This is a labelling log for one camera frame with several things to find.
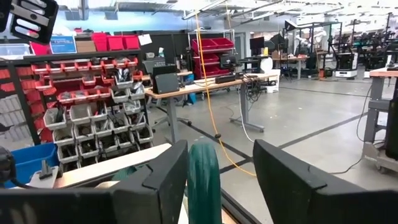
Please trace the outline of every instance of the black monitor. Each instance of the black monitor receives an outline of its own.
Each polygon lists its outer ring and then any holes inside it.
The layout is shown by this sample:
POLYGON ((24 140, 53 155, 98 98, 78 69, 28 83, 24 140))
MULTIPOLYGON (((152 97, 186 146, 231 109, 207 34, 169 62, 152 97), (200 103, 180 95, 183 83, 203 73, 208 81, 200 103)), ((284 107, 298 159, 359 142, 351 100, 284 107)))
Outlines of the black monitor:
POLYGON ((264 37, 257 37, 250 39, 250 49, 261 49, 264 48, 264 37))

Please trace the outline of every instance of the box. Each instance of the box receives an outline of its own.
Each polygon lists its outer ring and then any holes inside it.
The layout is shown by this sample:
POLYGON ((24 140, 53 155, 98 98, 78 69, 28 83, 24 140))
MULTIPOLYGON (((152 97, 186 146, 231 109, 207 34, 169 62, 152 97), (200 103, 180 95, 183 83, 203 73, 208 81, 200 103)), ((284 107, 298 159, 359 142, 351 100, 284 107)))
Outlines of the box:
POLYGON ((76 48, 78 53, 96 52, 95 44, 92 40, 76 41, 76 48))

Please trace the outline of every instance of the black floor line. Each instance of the black floor line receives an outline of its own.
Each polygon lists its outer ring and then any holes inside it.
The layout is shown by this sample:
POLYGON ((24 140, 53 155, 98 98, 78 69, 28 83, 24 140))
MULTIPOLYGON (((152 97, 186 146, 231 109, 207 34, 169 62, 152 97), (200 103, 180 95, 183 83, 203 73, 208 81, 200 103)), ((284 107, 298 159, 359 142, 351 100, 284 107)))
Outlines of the black floor line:
MULTIPOLYGON (((244 159, 244 160, 241 160, 241 161, 237 162, 236 165, 240 167, 241 165, 247 164, 247 163, 249 163, 251 161, 252 161, 252 159, 244 159)), ((236 166, 234 164, 228 165, 228 166, 223 167, 223 168, 220 169, 220 174, 224 174, 225 172, 228 172, 228 171, 233 170, 235 168, 236 168, 236 166)))
MULTIPOLYGON (((167 113, 167 111, 164 110, 163 108, 158 108, 158 109, 161 110, 161 111, 163 111, 164 113, 167 113)), ((284 149, 284 148, 286 148, 286 147, 292 146, 292 145, 294 145, 294 144, 297 144, 297 143, 299 143, 299 142, 302 142, 302 141, 304 141, 304 140, 307 140, 307 139, 309 139, 309 138, 312 138, 312 137, 314 137, 314 136, 317 136, 317 135, 319 135, 319 134, 321 134, 321 133, 324 133, 324 132, 326 132, 326 131, 330 131, 330 130, 335 129, 335 128, 338 128, 338 127, 340 127, 340 126, 342 126, 342 125, 344 125, 344 124, 347 124, 347 123, 349 123, 349 122, 355 121, 356 119, 359 119, 361 116, 366 116, 367 114, 368 114, 368 112, 365 112, 365 113, 363 113, 363 114, 356 115, 356 116, 354 116, 354 117, 352 117, 352 118, 346 119, 346 120, 344 120, 344 121, 342 121, 342 122, 339 122, 339 123, 337 123, 337 124, 331 125, 331 126, 329 126, 329 127, 323 128, 323 129, 318 130, 318 131, 314 131, 313 133, 310 133, 310 134, 308 134, 308 135, 306 135, 306 136, 300 137, 300 138, 298 138, 298 139, 294 139, 293 141, 289 141, 289 142, 287 142, 287 143, 285 143, 285 144, 281 144, 281 145, 278 146, 278 147, 281 148, 281 149, 284 149)), ((197 127, 194 126, 193 124, 192 124, 191 126, 189 126, 188 123, 185 122, 185 121, 180 121, 180 122, 183 123, 183 124, 185 124, 185 125, 187 125, 188 127, 194 129, 195 131, 199 132, 200 134, 202 134, 202 135, 208 137, 209 139, 211 139, 211 140, 213 140, 214 142, 217 142, 217 143, 219 144, 219 141, 218 141, 216 138, 214 138, 214 136, 208 134, 208 133, 205 132, 204 130, 197 128, 197 127)), ((225 148, 227 148, 227 149, 230 150, 231 152, 233 152, 233 153, 235 153, 235 154, 237 154, 237 155, 239 155, 239 156, 241 156, 241 157, 244 158, 242 161, 239 161, 239 162, 236 163, 238 166, 243 166, 243 165, 245 165, 245 164, 247 164, 247 163, 249 163, 249 162, 252 162, 252 157, 248 156, 247 154, 241 152, 240 150, 237 150, 235 147, 233 147, 233 146, 231 146, 231 145, 229 145, 229 144, 227 144, 227 143, 225 143, 225 142, 223 142, 223 145, 224 145, 225 148)), ((225 172, 227 172, 227 171, 230 171, 230 170, 233 170, 233 169, 235 169, 235 168, 236 168, 236 166, 235 166, 234 164, 228 165, 228 166, 223 167, 223 168, 220 169, 220 174, 223 174, 223 173, 225 173, 225 172)))
POLYGON ((310 91, 310 92, 314 92, 314 93, 326 93, 326 94, 343 95, 343 96, 366 97, 364 95, 355 95, 355 94, 349 94, 349 93, 332 93, 332 92, 327 92, 327 91, 303 90, 303 89, 298 89, 298 88, 290 88, 290 87, 282 87, 282 86, 280 86, 279 88, 284 88, 284 89, 288 89, 288 90, 310 91))
MULTIPOLYGON (((157 109, 163 111, 164 113, 167 113, 167 111, 164 110, 163 108, 157 107, 157 109)), ((202 134, 202 135, 204 135, 204 136, 210 138, 212 141, 217 142, 217 143, 220 143, 220 142, 218 141, 218 139, 216 139, 214 136, 210 135, 209 133, 205 132, 205 131, 202 130, 202 129, 197 128, 195 125, 191 124, 191 126, 189 126, 188 123, 185 122, 185 121, 180 121, 180 122, 183 123, 183 124, 185 124, 185 125, 187 125, 188 127, 192 128, 192 129, 194 129, 195 131, 199 132, 200 134, 202 134)), ((251 158, 249 155, 247 155, 247 154, 241 152, 240 150, 237 150, 235 147, 233 147, 233 146, 231 146, 231 145, 229 145, 229 144, 227 144, 227 143, 225 143, 225 142, 223 142, 223 145, 224 145, 224 147, 225 147, 226 149, 230 150, 231 152, 233 152, 233 153, 235 153, 235 154, 237 154, 237 155, 239 155, 239 156, 241 156, 241 157, 243 157, 243 158, 245 158, 245 159, 250 159, 250 158, 251 158)))

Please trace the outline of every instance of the standing desk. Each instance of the standing desk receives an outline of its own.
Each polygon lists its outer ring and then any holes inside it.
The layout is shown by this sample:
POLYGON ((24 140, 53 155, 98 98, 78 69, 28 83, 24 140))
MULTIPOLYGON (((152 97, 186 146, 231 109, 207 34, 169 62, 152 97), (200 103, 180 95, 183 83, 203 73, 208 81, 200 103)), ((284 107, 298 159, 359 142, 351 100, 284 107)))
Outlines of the standing desk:
MULTIPOLYGON (((277 77, 280 75, 279 69, 272 69, 267 73, 259 73, 259 74, 247 74, 247 75, 257 75, 259 79, 266 80, 271 77, 277 77)), ((167 116, 170 121, 170 128, 172 133, 172 143, 176 143, 180 139, 178 124, 177 124, 177 113, 175 110, 175 102, 174 98, 177 96, 186 95, 189 93, 197 93, 201 91, 206 91, 206 87, 204 87, 205 80, 196 80, 195 83, 200 83, 199 85, 187 85, 185 88, 181 88, 180 91, 172 92, 172 93, 164 93, 164 94, 156 94, 152 91, 151 88, 145 89, 145 94, 152 97, 153 99, 165 98, 167 99, 167 116)), ((208 78, 207 82, 211 84, 208 85, 209 90, 217 90, 222 88, 227 88, 235 85, 241 85, 240 87, 240 95, 241 95, 241 110, 242 110, 242 118, 230 118, 232 122, 236 121, 241 123, 243 120, 243 124, 249 128, 254 128, 259 130, 260 132, 264 132, 264 127, 256 124, 249 123, 249 104, 246 99, 246 85, 242 80, 235 80, 233 82, 215 84, 214 78, 208 78)))
POLYGON ((272 58, 273 61, 279 64, 284 61, 296 61, 298 63, 297 68, 297 80, 301 79, 301 69, 303 68, 303 62, 308 59, 308 57, 291 57, 291 58, 272 58))

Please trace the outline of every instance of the sign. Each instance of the sign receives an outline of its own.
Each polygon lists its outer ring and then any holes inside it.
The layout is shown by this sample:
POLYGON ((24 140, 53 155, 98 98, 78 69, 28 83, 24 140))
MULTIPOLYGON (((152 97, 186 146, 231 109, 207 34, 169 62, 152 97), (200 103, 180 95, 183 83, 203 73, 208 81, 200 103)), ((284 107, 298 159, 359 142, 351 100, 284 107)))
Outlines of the sign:
POLYGON ((51 37, 50 47, 53 54, 77 53, 74 36, 54 35, 51 37))

